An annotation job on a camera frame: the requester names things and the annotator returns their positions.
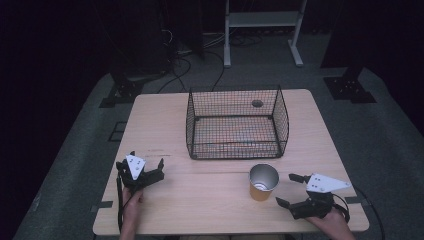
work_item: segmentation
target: wire basket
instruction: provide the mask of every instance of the wire basket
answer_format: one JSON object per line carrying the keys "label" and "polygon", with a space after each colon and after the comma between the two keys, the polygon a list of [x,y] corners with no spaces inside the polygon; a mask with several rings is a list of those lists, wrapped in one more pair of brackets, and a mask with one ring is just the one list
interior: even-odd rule
{"label": "wire basket", "polygon": [[186,143],[192,159],[279,158],[288,136],[279,86],[190,89]]}

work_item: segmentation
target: robotic arm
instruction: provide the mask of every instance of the robotic arm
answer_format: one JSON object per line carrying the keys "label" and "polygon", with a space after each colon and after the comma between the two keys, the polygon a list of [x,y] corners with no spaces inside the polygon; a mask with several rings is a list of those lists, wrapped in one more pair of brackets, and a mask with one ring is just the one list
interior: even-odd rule
{"label": "robotic arm", "polygon": [[346,222],[349,221],[350,215],[348,209],[335,203],[331,191],[350,187],[350,183],[316,173],[311,176],[300,176],[291,173],[289,174],[289,178],[295,182],[307,183],[306,193],[309,195],[304,202],[295,204],[290,204],[284,199],[276,198],[278,205],[288,209],[294,219],[306,217],[324,218],[331,211],[331,208],[335,207],[343,212]]}

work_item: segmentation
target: dark background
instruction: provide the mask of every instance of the dark background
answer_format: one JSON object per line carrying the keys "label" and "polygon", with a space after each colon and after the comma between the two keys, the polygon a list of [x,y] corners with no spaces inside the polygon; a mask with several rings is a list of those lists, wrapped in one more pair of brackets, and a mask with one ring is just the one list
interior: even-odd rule
{"label": "dark background", "polygon": [[[223,29],[222,0],[159,2],[166,10],[160,24],[175,30],[177,40],[193,49],[201,51],[201,38],[195,33]],[[232,8],[242,9],[243,4],[234,0]],[[298,4],[256,1],[252,10],[287,10]],[[424,21],[419,4],[401,0],[310,0],[302,31],[316,34],[332,29],[322,66],[346,67],[359,58],[384,80],[423,133]],[[118,1],[111,0],[0,1],[0,238],[14,235],[87,96],[109,72],[116,46],[131,55],[135,46],[128,39],[134,34],[143,38],[146,33],[143,24],[139,25],[142,29],[128,30],[121,10]],[[190,24],[181,26],[181,22]],[[134,58],[141,57],[138,63],[143,64],[143,59],[149,62],[145,57],[152,56],[135,54]],[[146,64],[140,67],[149,70]]]}

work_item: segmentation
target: table leg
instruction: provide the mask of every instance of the table leg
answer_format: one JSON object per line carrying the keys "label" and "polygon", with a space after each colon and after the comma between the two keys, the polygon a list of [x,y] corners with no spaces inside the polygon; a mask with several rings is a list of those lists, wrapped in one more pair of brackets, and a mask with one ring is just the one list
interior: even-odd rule
{"label": "table leg", "polygon": [[306,3],[308,0],[303,0],[302,5],[299,10],[299,14],[297,15],[296,27],[294,29],[293,39],[288,40],[290,51],[292,52],[295,64],[297,67],[303,66],[302,58],[300,57],[299,51],[297,50],[296,43],[299,38],[300,27],[302,26],[303,16],[305,15]]}
{"label": "table leg", "polygon": [[225,44],[224,44],[224,67],[231,67],[230,55],[230,0],[225,6]]}

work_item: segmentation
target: wooden table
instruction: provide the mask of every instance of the wooden table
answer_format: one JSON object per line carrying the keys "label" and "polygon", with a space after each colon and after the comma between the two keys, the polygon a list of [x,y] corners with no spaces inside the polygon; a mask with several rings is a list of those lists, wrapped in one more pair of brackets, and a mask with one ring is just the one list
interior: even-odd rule
{"label": "wooden table", "polygon": [[[116,161],[127,154],[147,160],[145,171],[164,158],[165,179],[144,190],[139,234],[240,234],[318,231],[303,219],[294,220],[275,197],[291,203],[307,198],[306,185],[292,182],[289,173],[320,173],[350,182],[331,136],[308,90],[283,90],[290,135],[283,157],[261,160],[192,160],[185,144],[187,93],[140,95],[134,102]],[[263,202],[249,195],[248,172],[257,163],[269,163],[280,183]],[[118,235],[117,170],[112,168],[93,231]],[[356,196],[353,188],[335,192]],[[352,231],[365,231],[368,219],[360,204],[349,204]]]}

